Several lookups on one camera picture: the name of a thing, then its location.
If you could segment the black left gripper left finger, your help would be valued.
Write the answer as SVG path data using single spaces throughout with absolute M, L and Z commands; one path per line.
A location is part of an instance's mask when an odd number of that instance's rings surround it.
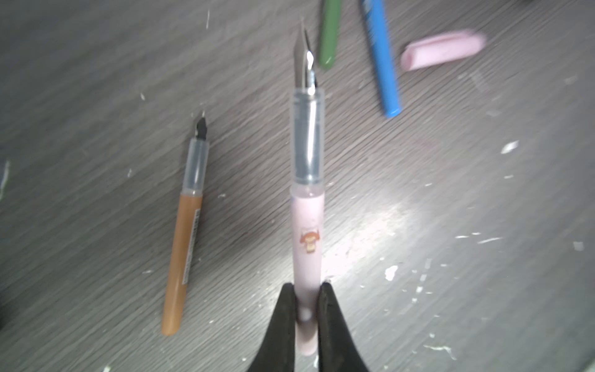
M 281 287 L 267 331 L 248 372 L 294 372 L 297 305 L 294 285 Z

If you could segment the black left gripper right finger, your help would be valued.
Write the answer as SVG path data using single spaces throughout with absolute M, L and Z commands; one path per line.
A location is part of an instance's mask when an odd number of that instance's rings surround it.
M 360 356 L 330 283 L 321 285 L 318 304 L 319 371 L 369 372 Z

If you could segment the pink fountain pen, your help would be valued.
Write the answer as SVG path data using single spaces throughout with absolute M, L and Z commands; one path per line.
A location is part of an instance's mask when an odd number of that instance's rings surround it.
M 316 80 L 315 57 L 303 23 L 294 45 L 290 127 L 296 344 L 303 355 L 311 356 L 318 348 L 316 311 L 322 283 L 325 95 Z

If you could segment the pink pen cap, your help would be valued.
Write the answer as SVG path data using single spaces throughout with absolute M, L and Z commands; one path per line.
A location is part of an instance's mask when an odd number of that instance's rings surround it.
M 404 49 L 401 69 L 413 71 L 463 60 L 482 51 L 486 41 L 484 34 L 469 29 L 416 40 Z

